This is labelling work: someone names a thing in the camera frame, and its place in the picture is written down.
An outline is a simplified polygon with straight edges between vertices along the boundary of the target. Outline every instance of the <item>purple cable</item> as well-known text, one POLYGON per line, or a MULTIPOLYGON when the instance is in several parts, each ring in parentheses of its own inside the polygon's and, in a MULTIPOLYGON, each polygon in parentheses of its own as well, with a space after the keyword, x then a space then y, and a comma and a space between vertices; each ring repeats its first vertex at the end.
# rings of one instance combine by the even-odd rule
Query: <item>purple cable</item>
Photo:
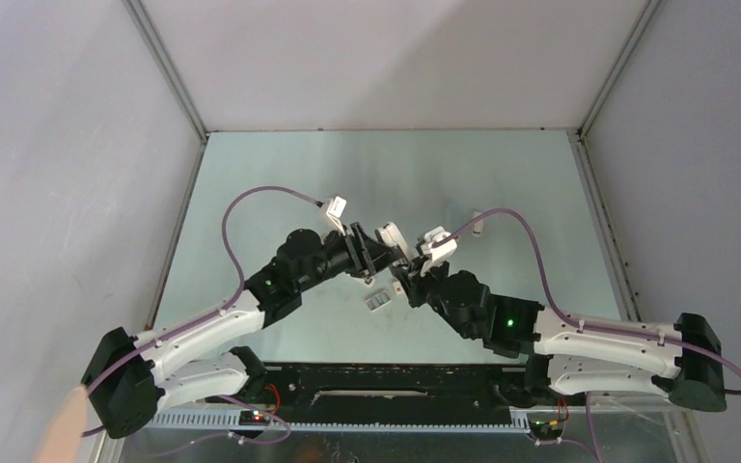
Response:
POLYGON ((205 436, 199 437, 197 439, 192 439, 191 441, 183 444, 180 447, 176 447, 174 449, 169 449, 169 450, 163 450, 163 451, 159 451, 159 452, 154 452, 154 453, 149 453, 149 452, 141 449, 140 446, 138 445, 137 441, 135 439, 131 439, 132 446, 135 448, 135 451, 137 451, 138 453, 141 453, 141 454, 143 454, 143 455, 145 455, 145 456, 147 456, 149 458, 160 458, 162 456, 168 456, 168 455, 173 455, 175 453, 179 453, 179 452, 184 451, 184 450, 186 450, 186 449, 188 449, 188 448, 190 448, 190 447, 192 447, 192 446, 194 446, 196 444, 200 444, 201 442, 205 442, 205 441, 208 441, 208 440, 211 440, 211 439, 217 439, 219 437, 229 437, 229 438, 232 438, 232 439, 236 439, 237 442, 240 442, 241 441, 241 442, 248 442, 248 443, 251 443, 251 444, 259 444, 259 445, 267 446, 267 445, 270 445, 270 444, 277 444, 279 442, 283 442, 283 441, 285 441, 288 438, 288 436, 291 435, 291 426, 290 426, 290 424, 288 424, 288 422, 286 422, 282 418, 274 415, 273 413, 268 412, 268 411, 265 411, 265 410, 261 410, 261 409, 259 409, 257 407, 254 407, 253 405, 249 405, 249 404, 247 404, 245 402, 241 402, 241 401, 239 401, 239 400, 237 400, 236 398, 233 398, 233 397, 228 397, 228 396, 225 396, 225 395, 219 395, 218 397, 220 397, 220 398, 222 398, 224 400, 227 400, 228 402, 233 403, 234 405, 239 405, 240 407, 243 407, 245 409, 262 413, 263 415, 265 415, 268 418, 270 418, 273 422, 278 422, 279 424, 281 424, 286 429, 286 433, 283 434, 281 437, 278 437, 278 438, 275 438, 275 439, 266 439, 264 441, 261 441, 261 440, 257 440, 257 439, 252 439, 250 437, 240 436, 240 435, 235 434, 235 433, 230 432, 230 431, 213 432, 213 433, 207 434, 205 436))
MULTIPOLYGON (((268 185, 268 186, 258 186, 257 188, 252 188, 248 191, 243 192, 236 198, 234 198, 234 201, 232 201, 229 204, 229 207, 226 208, 226 213, 223 214, 223 246, 226 248, 226 253, 229 254, 229 258, 232 260, 234 264, 234 268, 237 270, 237 277, 239 278, 239 283, 237 284, 237 290, 234 292, 234 295, 231 299, 229 299, 225 304, 223 304, 222 309, 229 309, 231 306, 234 305, 234 303, 239 299, 240 294, 242 294, 243 288, 245 288, 245 275, 243 274, 242 266, 240 266, 240 262, 237 260, 237 258, 234 256, 234 252, 232 251, 232 246, 229 243, 229 231, 228 231, 228 221, 229 221, 229 215, 231 215, 232 210, 234 207, 245 198, 255 194, 259 193, 260 191, 279 191, 282 193, 288 193, 290 195, 293 195, 301 200, 305 200, 313 205, 318 205, 318 201, 314 198, 305 195, 303 193, 300 193, 298 191, 292 190, 290 188, 286 188, 284 186, 274 186, 274 185, 268 185)), ((134 359, 138 355, 140 355, 142 352, 147 351, 154 347, 157 340, 170 340, 171 338, 174 338, 175 336, 181 335, 185 333, 188 330, 191 330, 192 328, 195 328, 198 325, 202 325, 203 323, 206 323, 207 321, 211 320, 212 318, 220 316, 220 313, 217 309, 201 316, 200 318, 197 318, 195 320, 189 321, 183 325, 178 326, 174 330, 164 333, 160 335, 159 338, 156 338, 154 340, 150 340, 149 342, 145 342, 141 344, 139 347, 137 347, 135 350, 129 352, 128 354, 124 355, 120 358, 117 362, 112 364, 109 368, 105 369, 101 374, 99 374, 90 384, 87 386, 87 395, 91 395, 95 389, 97 389, 98 386, 100 386, 101 383, 103 383, 106 378, 108 378, 112 373, 118 370, 118 368, 126 365, 130 360, 134 359)), ((98 434, 98 432, 103 430, 103 426, 98 426, 96 428, 90 429, 88 431, 85 431, 83 434, 81 434, 81 437, 90 437, 98 434)))
MULTIPOLYGON (((527 223, 527 220, 524 219, 524 217, 522 217, 521 214, 519 214, 518 212, 512 209, 506 208, 506 207, 495 207, 495 208, 489 209, 485 211, 484 213, 482 213, 481 215, 479 215, 478 217, 474 218, 473 220, 459 227, 458 230, 451 233, 450 236, 433 244, 432 247, 441 246, 447 243, 448 241, 450 241, 451 239, 458 239, 462 233, 472 228, 477 222, 480 222, 486 219, 487 217, 491 215, 495 215, 495 214, 510 215, 514 217, 516 220, 518 220, 518 222, 520 222, 521 225, 524 227, 524 231, 527 232, 527 236, 530 238, 530 242, 533 244, 533 251, 535 252, 535 261, 538 264, 538 273, 540 274, 540 277, 541 277, 541 285, 544 288, 544 294, 547 297, 547 301, 549 302, 550 308, 552 308, 555 315, 557 315, 558 318, 560 318, 562 322, 566 323, 567 325, 571 327, 580 329, 581 325, 579 324, 579 320, 563 313, 563 311, 558 308, 558 304, 555 303, 555 300, 552 297, 552 291, 550 290, 550 287, 549 287, 549 282, 547 281, 547 272, 546 272, 546 269, 544 269, 544 262, 543 262, 543 259, 541 259, 541 251, 540 251, 540 248, 538 247, 538 241, 535 239, 535 233, 533 233, 533 229, 530 228, 530 224, 527 223)), ((594 323, 585 324, 583 327, 583 330, 584 331, 594 331, 596 333, 605 333, 608 335, 628 336, 631 338, 638 338, 641 340, 652 340, 652 339, 660 338, 660 335, 657 333, 649 333, 646 331, 624 330, 621 328, 612 328, 612 327, 602 326, 602 325, 594 324, 594 323)), ((719 362, 720 364, 725 365, 728 369, 733 371, 741 379, 741 368, 740 367, 735 365, 730 360, 725 359, 722 356, 710 350, 704 349, 702 347, 697 347, 696 345, 690 344, 689 342, 685 342, 683 340, 672 338, 670 336, 664 337, 664 342, 682 347, 684 349, 691 350, 693 352, 697 352, 700 355, 703 355, 705 357, 708 357, 711 360, 714 360, 715 362, 719 362)), ((741 395, 741 389, 739 390, 726 389, 725 393, 729 395, 741 395)))
POLYGON ((583 449, 586 453, 592 455, 595 459, 600 461, 598 455, 595 454, 594 451, 592 451, 589 447, 587 447, 586 444, 584 444, 581 441, 576 441, 575 439, 561 439, 560 441, 541 441, 539 440, 532 432, 530 433, 530 440, 532 440, 534 443, 537 443, 540 446, 556 446, 558 444, 572 444, 574 446, 578 446, 581 449, 583 449))
POLYGON ((595 422, 592 418, 592 392, 587 393, 587 427, 590 429, 595 458, 598 460, 598 463, 603 463, 603 457, 600 454, 600 447, 598 446, 598 435, 595 434, 595 422))

